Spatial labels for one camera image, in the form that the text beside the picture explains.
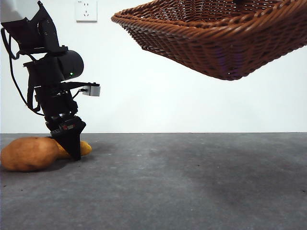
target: electrical outlet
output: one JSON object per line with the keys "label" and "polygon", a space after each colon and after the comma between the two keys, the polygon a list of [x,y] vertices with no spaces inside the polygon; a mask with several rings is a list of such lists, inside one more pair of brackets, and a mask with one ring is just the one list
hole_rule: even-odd
{"label": "electrical outlet", "polygon": [[97,0],[77,0],[75,10],[77,22],[97,22]]}

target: concrete floor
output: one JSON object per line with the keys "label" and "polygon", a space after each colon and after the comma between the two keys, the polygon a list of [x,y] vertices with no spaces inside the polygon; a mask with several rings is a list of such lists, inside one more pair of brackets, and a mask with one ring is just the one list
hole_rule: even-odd
{"label": "concrete floor", "polygon": [[307,229],[307,133],[82,139],[81,161],[1,168],[2,230]]}

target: yellow potato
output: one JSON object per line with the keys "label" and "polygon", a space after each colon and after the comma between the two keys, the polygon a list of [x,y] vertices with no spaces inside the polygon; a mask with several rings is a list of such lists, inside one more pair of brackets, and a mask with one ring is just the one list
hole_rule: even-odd
{"label": "yellow potato", "polygon": [[[69,159],[71,156],[68,152],[59,144],[57,143],[59,148],[58,159]],[[92,147],[86,141],[80,141],[80,149],[81,149],[81,156],[86,156],[92,151]]]}
{"label": "yellow potato", "polygon": [[28,137],[12,141],[1,151],[1,165],[10,171],[30,172],[50,166],[59,149],[50,138]]}

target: black cable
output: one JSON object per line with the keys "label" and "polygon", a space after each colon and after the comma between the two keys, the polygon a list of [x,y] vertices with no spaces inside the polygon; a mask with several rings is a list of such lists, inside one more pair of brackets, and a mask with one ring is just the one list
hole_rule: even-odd
{"label": "black cable", "polygon": [[4,43],[4,46],[5,46],[5,49],[8,52],[10,58],[12,58],[14,60],[19,59],[20,52],[18,51],[16,56],[12,53],[11,44],[8,44],[8,40],[6,39],[5,29],[4,28],[1,28],[1,35],[2,35],[2,39],[3,39],[3,43]]}
{"label": "black cable", "polygon": [[[12,36],[9,37],[8,46],[9,46],[9,50],[11,50],[11,47],[12,47]],[[18,93],[19,93],[21,99],[23,100],[23,102],[25,103],[25,105],[29,108],[28,103],[27,103],[27,101],[25,100],[25,98],[24,98],[24,96],[23,96],[23,94],[22,94],[22,92],[21,92],[21,90],[20,90],[20,88],[19,88],[19,86],[18,86],[18,84],[17,84],[17,81],[16,81],[16,79],[15,79],[15,77],[14,77],[13,63],[12,63],[12,59],[14,59],[13,57],[14,57],[13,54],[12,54],[12,55],[9,55],[11,76],[12,76],[13,82],[14,82],[16,88],[17,88],[17,91],[18,91]],[[35,114],[37,114],[37,115],[44,116],[43,114],[40,114],[40,113],[38,113],[38,112],[35,112],[34,109],[30,109],[30,110],[31,110],[32,112],[34,112]]]}
{"label": "black cable", "polygon": [[72,98],[74,99],[80,92],[85,92],[85,91],[86,91],[86,89],[79,89],[77,91],[77,93]]}
{"label": "black cable", "polygon": [[36,61],[37,61],[37,60],[35,59],[35,57],[33,57],[31,54],[27,54],[27,53],[25,53],[25,55],[29,56],[29,57],[30,57],[30,59],[31,59],[32,61],[34,61],[34,62],[36,62]]}

